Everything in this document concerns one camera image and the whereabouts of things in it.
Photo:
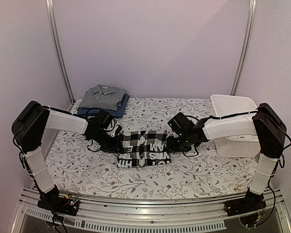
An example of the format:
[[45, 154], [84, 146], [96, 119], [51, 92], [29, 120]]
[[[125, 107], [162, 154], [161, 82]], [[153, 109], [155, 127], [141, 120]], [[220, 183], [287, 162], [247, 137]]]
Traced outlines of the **black white checkered shirt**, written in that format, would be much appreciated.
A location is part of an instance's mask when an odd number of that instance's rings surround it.
[[167, 152], [168, 131], [133, 131], [119, 134], [117, 166], [134, 168], [171, 163]]

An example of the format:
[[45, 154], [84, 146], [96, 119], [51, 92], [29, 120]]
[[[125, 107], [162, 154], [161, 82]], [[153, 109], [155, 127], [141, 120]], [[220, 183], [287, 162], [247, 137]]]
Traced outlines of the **blue checkered shirt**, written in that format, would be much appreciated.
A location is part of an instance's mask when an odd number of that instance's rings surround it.
[[[120, 106], [116, 110], [104, 109], [114, 118], [122, 118], [124, 116], [125, 108], [129, 101], [129, 94], [125, 94], [121, 100]], [[101, 109], [99, 108], [78, 108], [77, 115], [86, 117], [86, 116], [96, 116]]]

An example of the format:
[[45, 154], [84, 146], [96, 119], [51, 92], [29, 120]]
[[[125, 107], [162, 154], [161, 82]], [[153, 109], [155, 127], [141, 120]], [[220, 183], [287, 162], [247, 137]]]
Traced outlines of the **grey polo shirt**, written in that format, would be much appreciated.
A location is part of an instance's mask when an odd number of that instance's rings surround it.
[[126, 93], [125, 89], [98, 84], [86, 91], [79, 107], [117, 110]]

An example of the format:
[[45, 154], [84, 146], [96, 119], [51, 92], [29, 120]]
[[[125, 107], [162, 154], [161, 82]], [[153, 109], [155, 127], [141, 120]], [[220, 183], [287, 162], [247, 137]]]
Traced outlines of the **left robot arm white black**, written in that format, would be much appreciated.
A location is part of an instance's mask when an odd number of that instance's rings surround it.
[[51, 210], [62, 207], [59, 191], [49, 175], [42, 153], [42, 138], [46, 129], [72, 132], [99, 144], [100, 151], [117, 153], [119, 140], [110, 136], [107, 128], [113, 117], [100, 110], [92, 118], [78, 116], [60, 109], [43, 106], [32, 100], [12, 124], [13, 144], [19, 149], [19, 159], [36, 185], [40, 198]]

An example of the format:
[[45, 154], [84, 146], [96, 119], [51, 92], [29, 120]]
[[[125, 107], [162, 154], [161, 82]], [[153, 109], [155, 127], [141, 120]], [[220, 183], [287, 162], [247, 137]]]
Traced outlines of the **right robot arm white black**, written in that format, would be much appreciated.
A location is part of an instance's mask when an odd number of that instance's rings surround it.
[[167, 138], [168, 153], [185, 153], [201, 143], [228, 136], [257, 136], [259, 162], [245, 198], [241, 201], [241, 207], [246, 212], [251, 212], [259, 205], [283, 151], [291, 146], [291, 137], [287, 134], [285, 124], [267, 103], [260, 104], [254, 111], [209, 116], [196, 123], [191, 121], [190, 116], [180, 112], [168, 121], [168, 125], [177, 134], [176, 137]]

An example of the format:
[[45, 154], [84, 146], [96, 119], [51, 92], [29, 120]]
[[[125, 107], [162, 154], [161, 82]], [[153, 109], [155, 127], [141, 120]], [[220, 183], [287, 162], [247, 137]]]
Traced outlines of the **floral patterned table cloth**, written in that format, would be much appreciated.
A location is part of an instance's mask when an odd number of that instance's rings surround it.
[[116, 157], [98, 151], [81, 135], [59, 132], [47, 157], [50, 176], [69, 193], [124, 199], [190, 199], [244, 193], [255, 158], [222, 158], [209, 141], [193, 152], [174, 154], [167, 165], [118, 168]]

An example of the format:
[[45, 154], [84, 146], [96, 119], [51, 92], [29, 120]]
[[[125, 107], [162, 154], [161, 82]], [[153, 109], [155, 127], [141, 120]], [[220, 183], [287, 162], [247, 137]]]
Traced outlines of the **white plastic basket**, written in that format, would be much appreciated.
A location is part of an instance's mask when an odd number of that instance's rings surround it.
[[[213, 94], [210, 99], [212, 110], [217, 117], [250, 112], [257, 108], [256, 103], [248, 97]], [[253, 158], [260, 152], [256, 135], [237, 134], [217, 138], [214, 142], [218, 156], [222, 158]]]

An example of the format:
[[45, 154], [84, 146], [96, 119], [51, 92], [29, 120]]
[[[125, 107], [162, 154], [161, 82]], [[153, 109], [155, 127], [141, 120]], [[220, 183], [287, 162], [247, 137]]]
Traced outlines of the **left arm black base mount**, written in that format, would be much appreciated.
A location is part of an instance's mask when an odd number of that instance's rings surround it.
[[58, 194], [45, 194], [40, 196], [37, 206], [42, 209], [54, 211], [60, 214], [76, 216], [80, 205], [78, 197], [72, 197], [71, 194], [64, 197]]

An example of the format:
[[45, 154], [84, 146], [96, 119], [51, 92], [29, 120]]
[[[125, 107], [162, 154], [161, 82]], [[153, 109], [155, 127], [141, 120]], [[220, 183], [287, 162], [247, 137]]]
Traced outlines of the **aluminium front rail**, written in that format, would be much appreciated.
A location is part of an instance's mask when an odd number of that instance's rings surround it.
[[291, 233], [291, 219], [279, 189], [264, 193], [266, 209], [258, 226], [243, 226], [253, 213], [228, 216], [224, 203], [240, 198], [133, 200], [81, 195], [76, 216], [52, 220], [37, 206], [39, 194], [24, 188], [16, 207], [13, 233]]

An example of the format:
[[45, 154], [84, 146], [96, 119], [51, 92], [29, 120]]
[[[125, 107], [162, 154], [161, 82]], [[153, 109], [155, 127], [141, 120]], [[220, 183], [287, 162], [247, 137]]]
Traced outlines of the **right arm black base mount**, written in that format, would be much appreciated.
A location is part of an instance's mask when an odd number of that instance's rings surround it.
[[227, 216], [236, 216], [257, 211], [266, 207], [264, 195], [247, 193], [245, 197], [224, 202], [224, 211]]

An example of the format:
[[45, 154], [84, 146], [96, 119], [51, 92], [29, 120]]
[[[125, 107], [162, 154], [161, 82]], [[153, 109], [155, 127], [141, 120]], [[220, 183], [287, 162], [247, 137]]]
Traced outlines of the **right aluminium frame post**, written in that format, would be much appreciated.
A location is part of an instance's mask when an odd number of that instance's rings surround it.
[[243, 69], [245, 66], [245, 61], [246, 61], [247, 53], [249, 50], [251, 36], [253, 32], [253, 27], [254, 27], [256, 7], [257, 7], [257, 1], [250, 0], [249, 7], [248, 7], [247, 21], [246, 21], [246, 26], [245, 26], [245, 31], [244, 31], [244, 39], [242, 43], [242, 49], [241, 49], [238, 65], [236, 68], [233, 85], [230, 92], [230, 95], [232, 96], [235, 96], [237, 94], [237, 91], [241, 82], [241, 77], [242, 77]]

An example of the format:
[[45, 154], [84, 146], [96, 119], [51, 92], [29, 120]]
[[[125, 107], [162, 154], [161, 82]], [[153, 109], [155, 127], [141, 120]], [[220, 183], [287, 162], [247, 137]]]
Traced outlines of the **aluminium frame post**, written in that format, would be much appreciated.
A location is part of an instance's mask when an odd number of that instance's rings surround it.
[[62, 52], [62, 48], [60, 44], [59, 33], [57, 29], [56, 17], [55, 17], [55, 11], [54, 11], [54, 3], [52, 0], [46, 0], [45, 3], [46, 3], [50, 32], [51, 32], [53, 45], [54, 45], [60, 73], [62, 76], [64, 88], [66, 90], [69, 101], [73, 104], [75, 102], [75, 98], [73, 95], [72, 87], [70, 84], [70, 80], [67, 73], [64, 56], [63, 56], [63, 52]]
[[241, 82], [241, 77], [242, 77], [243, 69], [245, 66], [245, 61], [246, 61], [247, 53], [249, 50], [251, 36], [253, 32], [253, 27], [254, 27], [256, 7], [257, 7], [257, 1], [250, 0], [249, 7], [248, 7], [247, 21], [246, 21], [246, 26], [245, 26], [245, 31], [244, 31], [244, 39], [242, 43], [242, 49], [241, 49], [238, 65], [236, 68], [233, 85], [230, 92], [230, 95], [232, 96], [235, 96], [237, 94], [237, 91]]

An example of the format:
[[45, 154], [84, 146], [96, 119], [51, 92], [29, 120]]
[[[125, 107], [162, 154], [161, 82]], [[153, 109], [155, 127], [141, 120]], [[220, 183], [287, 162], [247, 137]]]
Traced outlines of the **left aluminium frame post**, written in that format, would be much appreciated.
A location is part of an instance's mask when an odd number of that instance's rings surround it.
[[57, 29], [56, 17], [55, 17], [55, 11], [54, 11], [54, 3], [52, 0], [46, 0], [45, 3], [46, 3], [50, 32], [51, 32], [53, 45], [54, 45], [60, 73], [62, 76], [64, 88], [66, 90], [69, 101], [73, 104], [75, 102], [75, 98], [73, 95], [72, 87], [70, 84], [70, 80], [67, 73], [64, 56], [63, 56], [63, 52], [62, 52], [62, 48], [60, 44], [59, 33]]

